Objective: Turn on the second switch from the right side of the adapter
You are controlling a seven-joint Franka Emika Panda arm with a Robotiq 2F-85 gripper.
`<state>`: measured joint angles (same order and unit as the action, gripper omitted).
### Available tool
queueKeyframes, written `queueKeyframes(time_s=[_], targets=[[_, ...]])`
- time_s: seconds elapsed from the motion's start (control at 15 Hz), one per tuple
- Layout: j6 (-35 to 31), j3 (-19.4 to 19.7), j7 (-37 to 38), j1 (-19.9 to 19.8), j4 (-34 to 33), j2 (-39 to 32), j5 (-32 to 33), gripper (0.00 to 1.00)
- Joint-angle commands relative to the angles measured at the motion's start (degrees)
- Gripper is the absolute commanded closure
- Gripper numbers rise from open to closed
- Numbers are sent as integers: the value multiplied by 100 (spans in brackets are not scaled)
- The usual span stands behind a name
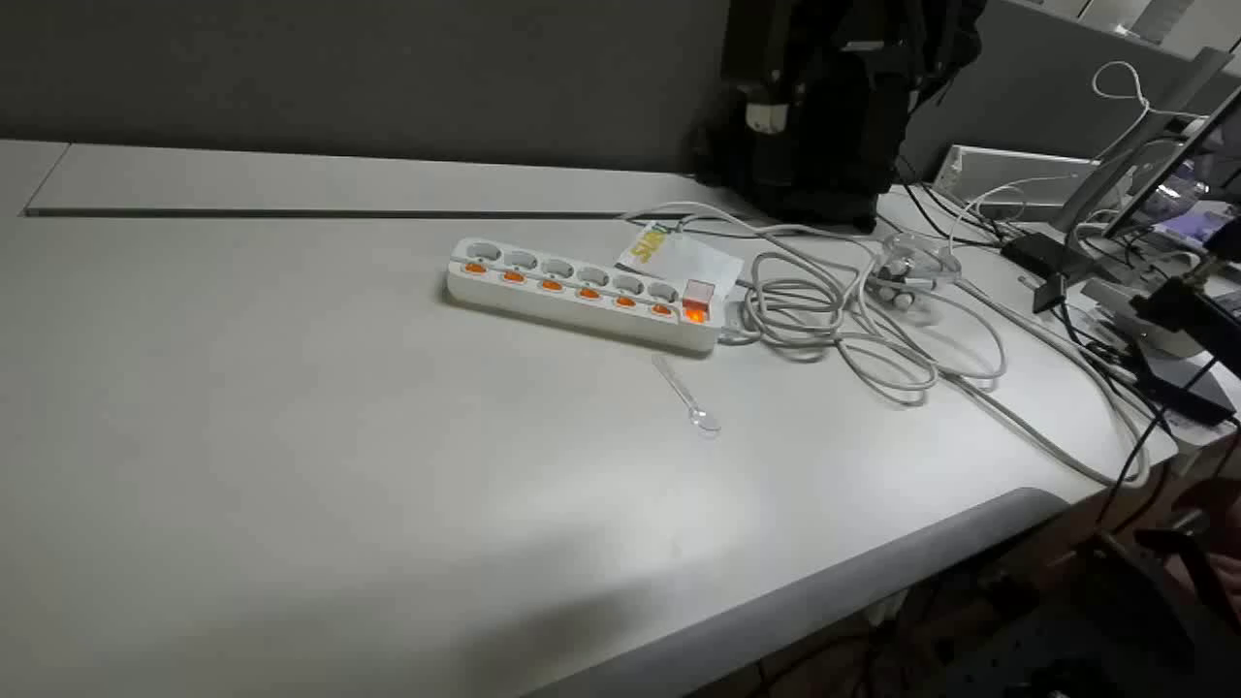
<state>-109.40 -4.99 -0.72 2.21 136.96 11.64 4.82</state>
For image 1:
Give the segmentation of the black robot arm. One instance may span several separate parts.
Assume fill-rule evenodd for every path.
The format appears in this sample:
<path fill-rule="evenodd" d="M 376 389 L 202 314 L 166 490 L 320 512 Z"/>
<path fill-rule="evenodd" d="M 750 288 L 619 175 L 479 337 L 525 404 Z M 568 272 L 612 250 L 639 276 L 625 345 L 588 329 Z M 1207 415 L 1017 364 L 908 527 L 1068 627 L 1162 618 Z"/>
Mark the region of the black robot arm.
<path fill-rule="evenodd" d="M 869 231 L 911 112 L 981 53 L 988 0 L 727 0 L 694 175 L 800 226 Z"/>

